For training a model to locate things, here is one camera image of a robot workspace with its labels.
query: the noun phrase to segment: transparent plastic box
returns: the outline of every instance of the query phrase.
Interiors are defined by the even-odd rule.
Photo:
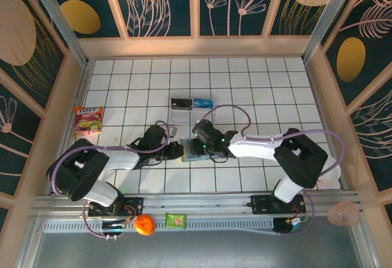
[[[177,109],[172,106],[172,99],[183,99],[191,100],[191,106],[187,109]],[[205,93],[184,93],[184,92],[172,92],[169,100],[169,124],[190,124],[195,125],[211,108],[197,108],[194,106],[195,99],[208,99],[213,101],[213,105],[216,102],[216,96]],[[212,112],[208,117],[212,123],[215,121],[215,111]]]

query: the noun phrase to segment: red snack package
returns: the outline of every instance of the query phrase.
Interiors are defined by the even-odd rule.
[[[91,135],[102,132],[102,118],[104,108],[75,107],[73,109],[75,122],[73,124],[73,137]]]

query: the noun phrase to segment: white tiled floor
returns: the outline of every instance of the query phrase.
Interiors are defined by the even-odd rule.
[[[100,136],[94,144],[119,146],[142,137],[158,119],[168,121],[171,92],[207,92],[216,105],[235,104],[251,116],[249,135],[274,135],[290,127],[322,128],[301,58],[204,58],[96,61],[85,106],[104,106]],[[232,108],[216,111],[222,132],[241,130],[245,116]],[[174,140],[190,137],[189,125],[177,126]],[[329,152],[323,134],[310,136]],[[101,179],[124,193],[253,192],[272,190],[284,177],[273,161],[257,158],[183,163],[180,159],[142,170],[106,171]],[[340,188],[319,182],[318,189]]]

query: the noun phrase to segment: green snack package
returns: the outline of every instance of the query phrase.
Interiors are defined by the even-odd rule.
[[[185,214],[169,214],[166,213],[165,228],[183,228],[186,229]]]

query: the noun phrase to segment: blue object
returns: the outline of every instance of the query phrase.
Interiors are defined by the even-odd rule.
[[[194,99],[194,107],[196,108],[213,108],[214,100],[212,99]]]

